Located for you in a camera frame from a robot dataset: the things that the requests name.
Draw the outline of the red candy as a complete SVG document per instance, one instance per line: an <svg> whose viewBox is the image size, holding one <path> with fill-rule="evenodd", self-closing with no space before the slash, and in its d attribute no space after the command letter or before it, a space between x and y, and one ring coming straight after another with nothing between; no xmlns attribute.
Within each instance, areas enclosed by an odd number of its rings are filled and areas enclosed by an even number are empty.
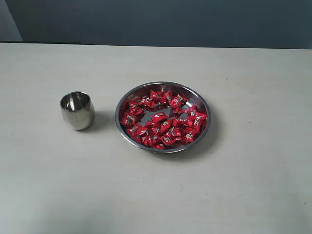
<svg viewBox="0 0 312 234"><path fill-rule="evenodd" d="M149 98L150 100L161 102L164 99L164 92L151 90Z"/></svg>
<svg viewBox="0 0 312 234"><path fill-rule="evenodd" d="M181 131L181 140L187 143L191 143L194 141L194 138L197 134L197 130L192 128L185 128Z"/></svg>
<svg viewBox="0 0 312 234"><path fill-rule="evenodd" d="M120 124L125 128L132 128L137 123L137 117L131 113L125 112L121 118Z"/></svg>
<svg viewBox="0 0 312 234"><path fill-rule="evenodd" d="M186 101L187 98L184 95L178 94L172 98L169 104L172 108L180 108L186 103Z"/></svg>
<svg viewBox="0 0 312 234"><path fill-rule="evenodd" d="M167 118L168 118L167 115L163 112L158 112L152 115L153 122L162 122L165 121Z"/></svg>
<svg viewBox="0 0 312 234"><path fill-rule="evenodd" d="M170 136L168 135L163 135L161 136L161 141L164 145L166 146L171 146L172 144L175 143L175 139L174 138L171 138Z"/></svg>
<svg viewBox="0 0 312 234"><path fill-rule="evenodd" d="M200 127L207 118L207 115L203 113L194 113L194 115L191 115L191 117L193 119L193 125L195 127Z"/></svg>
<svg viewBox="0 0 312 234"><path fill-rule="evenodd" d="M130 108L129 110L127 110L127 112L132 114L132 115L139 116L139 117L145 115L145 111L140 107Z"/></svg>

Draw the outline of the stainless steel plate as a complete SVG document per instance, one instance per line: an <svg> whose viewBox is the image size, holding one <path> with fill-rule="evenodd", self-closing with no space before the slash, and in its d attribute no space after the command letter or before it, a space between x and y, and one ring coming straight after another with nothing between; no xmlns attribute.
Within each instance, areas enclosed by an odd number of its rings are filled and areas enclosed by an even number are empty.
<svg viewBox="0 0 312 234"><path fill-rule="evenodd" d="M163 91L163 101L150 100L151 90ZM178 94L184 95L187 101L180 108L172 108L169 102ZM120 124L121 118L127 110L133 107L142 108L145 115L136 116L137 123L132 128L125 128ZM165 113L168 118L162 122L153 122L152 115L158 112ZM191 115L194 113L207 115L200 127L193 125ZM210 127L210 114L207 102L189 87L172 82L150 82L137 86L124 95L116 107L115 122L119 132L132 145L153 153L170 154L189 149L200 142ZM181 131L185 128L198 131L191 143L181 140ZM174 138L175 143L171 146L164 145L161 141L163 135Z"/></svg>

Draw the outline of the stainless steel cup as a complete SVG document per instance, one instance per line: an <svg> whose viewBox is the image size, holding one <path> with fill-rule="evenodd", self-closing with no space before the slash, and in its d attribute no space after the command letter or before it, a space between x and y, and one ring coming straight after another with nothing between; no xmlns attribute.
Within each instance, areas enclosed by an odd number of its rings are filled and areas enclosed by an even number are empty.
<svg viewBox="0 0 312 234"><path fill-rule="evenodd" d="M82 91L73 91L62 97L60 109L64 121L74 130L91 127L95 121L95 109L90 96Z"/></svg>

